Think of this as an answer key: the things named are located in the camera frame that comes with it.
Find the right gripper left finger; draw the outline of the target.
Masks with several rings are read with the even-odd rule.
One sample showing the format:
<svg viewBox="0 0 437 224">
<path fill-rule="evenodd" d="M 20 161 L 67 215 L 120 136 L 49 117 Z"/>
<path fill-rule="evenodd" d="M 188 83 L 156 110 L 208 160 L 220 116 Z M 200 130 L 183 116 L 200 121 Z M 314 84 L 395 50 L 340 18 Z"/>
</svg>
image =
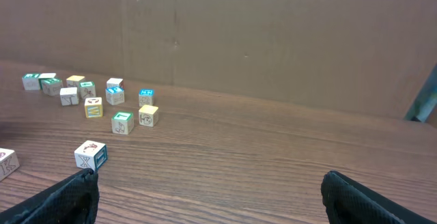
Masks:
<svg viewBox="0 0 437 224">
<path fill-rule="evenodd" d="M 2 224 L 94 224 L 100 193 L 98 173 L 86 168 L 3 211 Z"/>
</svg>

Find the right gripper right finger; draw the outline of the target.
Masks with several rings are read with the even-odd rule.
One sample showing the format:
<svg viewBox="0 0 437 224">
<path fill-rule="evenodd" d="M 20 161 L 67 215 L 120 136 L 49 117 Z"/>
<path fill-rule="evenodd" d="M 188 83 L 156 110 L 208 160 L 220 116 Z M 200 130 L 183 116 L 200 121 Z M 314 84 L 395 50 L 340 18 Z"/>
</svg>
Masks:
<svg viewBox="0 0 437 224">
<path fill-rule="evenodd" d="M 330 224 L 436 224 L 338 171 L 324 176 L 321 194 Z"/>
</svg>

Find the white block monkey picture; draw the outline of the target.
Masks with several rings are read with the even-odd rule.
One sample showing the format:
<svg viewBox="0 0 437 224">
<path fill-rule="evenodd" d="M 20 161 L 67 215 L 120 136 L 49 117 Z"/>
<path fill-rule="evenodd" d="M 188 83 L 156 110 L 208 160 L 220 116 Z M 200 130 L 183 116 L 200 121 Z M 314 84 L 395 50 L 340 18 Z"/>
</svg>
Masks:
<svg viewBox="0 0 437 224">
<path fill-rule="evenodd" d="M 104 143 L 87 140 L 74 151 L 76 166 L 99 170 L 108 159 L 107 147 Z"/>
</svg>

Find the white block green edge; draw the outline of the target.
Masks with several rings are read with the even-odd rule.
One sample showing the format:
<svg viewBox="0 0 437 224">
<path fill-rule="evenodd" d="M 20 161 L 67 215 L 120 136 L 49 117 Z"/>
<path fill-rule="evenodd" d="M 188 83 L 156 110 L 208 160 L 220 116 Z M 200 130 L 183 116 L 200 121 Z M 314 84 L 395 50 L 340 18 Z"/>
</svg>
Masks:
<svg viewBox="0 0 437 224">
<path fill-rule="evenodd" d="M 14 150 L 1 148 L 0 155 L 0 181 L 2 181 L 16 171 L 20 167 L 20 163 Z"/>
</svg>

